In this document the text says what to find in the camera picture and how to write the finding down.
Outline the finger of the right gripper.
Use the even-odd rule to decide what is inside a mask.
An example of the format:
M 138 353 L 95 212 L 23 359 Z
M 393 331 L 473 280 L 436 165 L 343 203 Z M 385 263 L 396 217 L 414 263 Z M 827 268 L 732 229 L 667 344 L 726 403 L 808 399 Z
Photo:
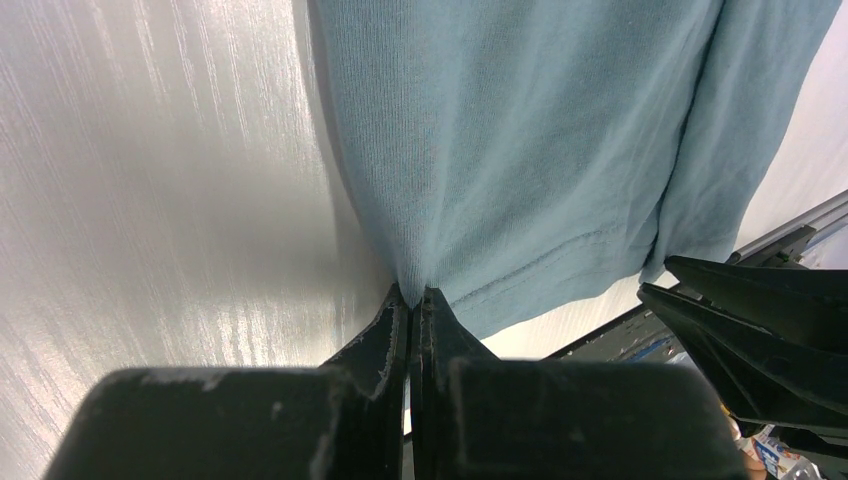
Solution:
M 667 326 L 738 419 L 847 436 L 847 356 L 782 340 L 690 297 L 645 284 Z
M 847 272 L 728 265 L 674 256 L 665 262 L 713 305 L 797 345 L 847 350 Z

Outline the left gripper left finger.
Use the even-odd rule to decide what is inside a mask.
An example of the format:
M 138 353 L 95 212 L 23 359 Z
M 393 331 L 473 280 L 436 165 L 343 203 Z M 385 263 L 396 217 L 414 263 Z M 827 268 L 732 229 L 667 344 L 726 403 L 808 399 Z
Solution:
M 313 368 L 130 368 L 85 396 L 49 479 L 397 479 L 409 310 L 397 287 Z

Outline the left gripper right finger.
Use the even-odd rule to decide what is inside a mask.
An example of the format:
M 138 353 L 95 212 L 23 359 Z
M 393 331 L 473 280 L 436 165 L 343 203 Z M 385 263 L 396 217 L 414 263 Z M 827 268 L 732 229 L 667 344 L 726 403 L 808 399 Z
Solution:
M 707 382 L 673 364 L 502 360 L 428 289 L 412 315 L 419 479 L 744 479 Z

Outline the blue-grey polo t-shirt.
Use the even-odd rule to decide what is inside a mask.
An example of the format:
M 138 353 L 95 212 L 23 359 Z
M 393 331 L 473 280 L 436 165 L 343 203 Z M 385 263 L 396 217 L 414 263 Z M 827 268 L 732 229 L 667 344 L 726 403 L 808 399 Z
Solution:
M 723 261 L 837 1 L 314 1 L 333 144 L 410 306 L 485 338 Z

